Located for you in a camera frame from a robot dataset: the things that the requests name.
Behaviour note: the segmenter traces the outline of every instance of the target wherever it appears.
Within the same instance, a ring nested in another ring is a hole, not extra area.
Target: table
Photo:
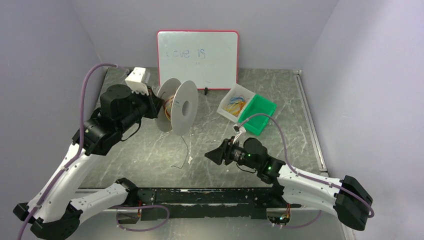
[[[158,90],[158,69],[148,68],[149,85]],[[114,84],[125,84],[125,72],[109,68],[100,93]],[[274,117],[281,125],[287,142],[288,158],[297,168],[320,174],[317,139],[310,127],[299,84],[292,70],[239,69],[238,84],[277,104]],[[230,188],[264,187],[256,175],[240,171],[235,164],[216,165],[204,157],[217,148],[223,139],[234,135],[233,123],[217,113],[227,90],[210,90],[204,95],[198,91],[199,107],[190,132],[180,136],[161,132],[154,120],[143,119],[140,131],[125,142],[116,144],[107,156],[89,173],[81,188],[106,188],[117,179],[125,177],[138,187],[154,188]],[[137,126],[125,134],[129,136]],[[240,144],[252,134],[240,139]],[[268,148],[268,154],[283,160],[284,152],[277,128],[269,121],[257,138]],[[181,166],[187,149],[190,160]]]

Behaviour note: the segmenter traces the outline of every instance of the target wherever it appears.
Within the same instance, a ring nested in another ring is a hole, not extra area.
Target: white wall
[[[375,218],[358,240],[424,236],[424,2],[340,0],[301,76],[332,176]]]
[[[71,0],[104,62],[157,67],[163,29],[236,30],[242,68],[301,69],[338,0]]]
[[[0,235],[16,239],[12,213],[31,200],[62,161],[78,129],[86,72],[99,63],[67,1],[2,0],[0,4]],[[86,112],[102,82],[93,74]],[[23,239],[34,239],[27,227]]]

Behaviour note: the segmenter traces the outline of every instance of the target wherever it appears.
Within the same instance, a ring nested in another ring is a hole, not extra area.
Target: white spool
[[[193,81],[181,84],[178,79],[171,78],[163,83],[156,96],[164,100],[174,96],[170,112],[171,120],[168,120],[163,107],[155,119],[159,130],[166,133],[173,130],[178,136],[187,134],[195,121],[199,106],[196,84]]]

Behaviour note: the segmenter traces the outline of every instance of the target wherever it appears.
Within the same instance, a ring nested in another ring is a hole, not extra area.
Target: plastic bin
[[[221,114],[222,116],[226,117],[233,123],[237,123],[239,121],[240,116],[243,114],[245,109],[249,106],[252,99],[255,97],[255,93],[250,91],[247,88],[244,88],[238,84],[235,84],[233,88],[225,95],[225,97],[221,100],[219,103],[219,107],[216,110],[217,113]],[[239,96],[243,96],[246,100],[246,105],[243,107],[241,112],[238,114],[238,116],[234,116],[233,114],[229,113],[225,110],[225,108],[228,106],[228,103],[230,103],[231,98],[237,98]]]
[[[248,105],[244,107],[244,111],[240,113],[238,122],[241,123],[254,114],[268,114],[272,116],[276,111],[277,104],[266,99],[261,95],[255,95]],[[255,134],[260,135],[270,119],[266,116],[255,116],[244,124],[244,128]]]

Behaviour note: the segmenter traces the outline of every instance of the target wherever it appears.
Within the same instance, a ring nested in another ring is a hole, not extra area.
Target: black cable
[[[189,156],[189,145],[187,145],[187,142],[186,142],[186,140],[184,140],[183,136],[181,136],[181,139],[184,141],[185,146],[187,147],[187,154],[185,155],[185,159],[184,159],[184,162],[182,163],[181,167],[175,166],[175,165],[171,166],[171,167],[174,167],[174,168],[177,168],[177,169],[183,169],[184,164],[186,164],[186,161],[187,161],[187,156]]]
[[[242,170],[243,172],[250,173],[250,174],[255,174],[255,173],[256,173],[256,169],[255,169],[254,171],[248,171],[248,170],[244,170],[244,169],[242,169],[242,168],[239,166],[239,164],[238,164],[238,163],[236,163],[235,165],[237,166],[237,168],[238,168],[238,169]]]
[[[130,139],[132,136],[134,136],[134,134],[136,134],[136,133],[140,130],[140,128],[141,128],[141,127],[142,127],[142,122],[140,121],[140,122],[138,123],[137,130],[135,130],[135,132],[131,133],[131,135],[129,135],[129,137],[127,137],[127,138],[125,138],[125,139],[122,139],[122,140],[121,140],[121,142],[125,142],[125,141],[127,141],[128,139]]]

